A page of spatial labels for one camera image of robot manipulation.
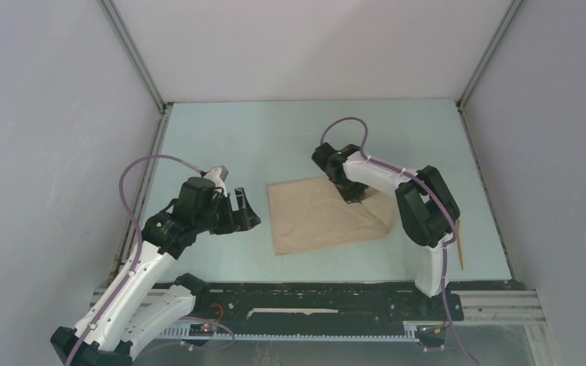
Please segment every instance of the white wall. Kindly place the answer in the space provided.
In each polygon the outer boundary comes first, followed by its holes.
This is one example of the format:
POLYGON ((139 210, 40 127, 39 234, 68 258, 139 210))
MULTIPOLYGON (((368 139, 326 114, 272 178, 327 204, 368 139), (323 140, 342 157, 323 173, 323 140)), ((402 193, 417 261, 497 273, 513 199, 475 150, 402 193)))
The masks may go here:
POLYGON ((0 365, 60 364, 50 335, 111 269, 156 117, 97 2, 0 1, 0 365))
POLYGON ((527 1, 466 114, 518 274, 586 364, 586 1, 527 1))
POLYGON ((453 98, 510 0, 123 0, 167 101, 453 98))

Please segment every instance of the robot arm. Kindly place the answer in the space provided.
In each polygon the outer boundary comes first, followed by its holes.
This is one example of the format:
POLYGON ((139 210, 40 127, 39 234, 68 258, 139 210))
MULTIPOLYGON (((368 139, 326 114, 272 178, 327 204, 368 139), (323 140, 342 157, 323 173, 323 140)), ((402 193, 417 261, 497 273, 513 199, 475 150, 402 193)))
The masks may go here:
MULTIPOLYGON (((128 366, 170 323, 192 311, 196 296, 204 293, 207 285, 184 274, 171 286, 163 301, 134 316, 147 292, 195 242, 199 233, 228 234, 250 230, 261 223, 243 188, 235 189, 239 210, 232 210, 224 183, 226 177, 227 170, 219 166, 203 177, 189 178, 182 185, 179 197, 147 220, 136 268, 132 271, 132 261, 127 261, 93 308, 72 329, 60 327, 51 337, 50 342, 62 361, 66 361, 88 329, 72 366, 128 366), (123 287, 116 292, 122 281, 125 281, 123 287), (105 311, 94 323, 95 314, 103 308, 105 311)), ((135 246, 130 258, 134 258, 137 250, 135 246)))
POLYGON ((405 233, 422 247, 420 271, 414 283, 428 297, 436 296, 440 292, 443 244, 453 234, 436 203, 431 198, 424 202, 421 196, 427 193, 407 175, 423 181, 443 203, 453 220, 459 218, 457 203, 434 167, 427 166, 418 171, 402 168, 401 171, 406 174, 401 174, 363 158, 359 151, 360 148, 353 144, 335 150, 329 143, 322 143, 315 149, 312 159, 348 203, 360 202, 367 187, 396 197, 405 233))

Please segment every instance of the beige cloth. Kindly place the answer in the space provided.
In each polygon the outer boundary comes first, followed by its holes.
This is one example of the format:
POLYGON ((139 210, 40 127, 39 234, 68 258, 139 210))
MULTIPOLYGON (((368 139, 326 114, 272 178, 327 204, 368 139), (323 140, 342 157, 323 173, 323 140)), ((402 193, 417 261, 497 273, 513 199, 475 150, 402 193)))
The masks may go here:
POLYGON ((365 199, 348 204, 327 178, 270 185, 275 253, 292 254, 378 239, 390 233, 396 201, 369 188, 365 199))

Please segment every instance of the white table surface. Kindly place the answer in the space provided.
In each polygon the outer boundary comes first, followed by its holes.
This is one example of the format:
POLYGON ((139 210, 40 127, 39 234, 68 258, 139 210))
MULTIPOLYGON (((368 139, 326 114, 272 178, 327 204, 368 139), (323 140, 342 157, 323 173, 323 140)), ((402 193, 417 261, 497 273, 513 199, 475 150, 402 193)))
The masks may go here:
MULTIPOLYGON (((261 225, 226 236, 202 234, 161 281, 190 272, 206 281, 412 281, 416 251, 398 220, 390 235, 371 242, 294 255, 275 255, 266 187, 323 176, 311 161, 320 135, 345 116, 369 125, 369 154, 398 165, 437 167, 462 212, 465 270, 449 248, 454 281, 510 278, 504 250, 483 192, 468 141, 452 100, 286 101, 175 104, 161 153, 203 169, 225 165, 227 187, 244 187, 261 225)), ((335 148, 359 144, 362 128, 345 122, 331 130, 335 148)), ((194 173, 160 161, 146 213, 164 208, 194 173)))

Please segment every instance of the tan towel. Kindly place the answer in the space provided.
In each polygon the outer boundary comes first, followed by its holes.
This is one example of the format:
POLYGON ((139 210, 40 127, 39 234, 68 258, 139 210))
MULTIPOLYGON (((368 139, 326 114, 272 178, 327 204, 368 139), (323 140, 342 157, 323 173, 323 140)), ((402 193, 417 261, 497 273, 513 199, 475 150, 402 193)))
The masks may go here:
POLYGON ((388 235, 396 200, 369 188, 359 204, 347 204, 327 178, 270 185, 275 253, 292 254, 365 242, 388 235))

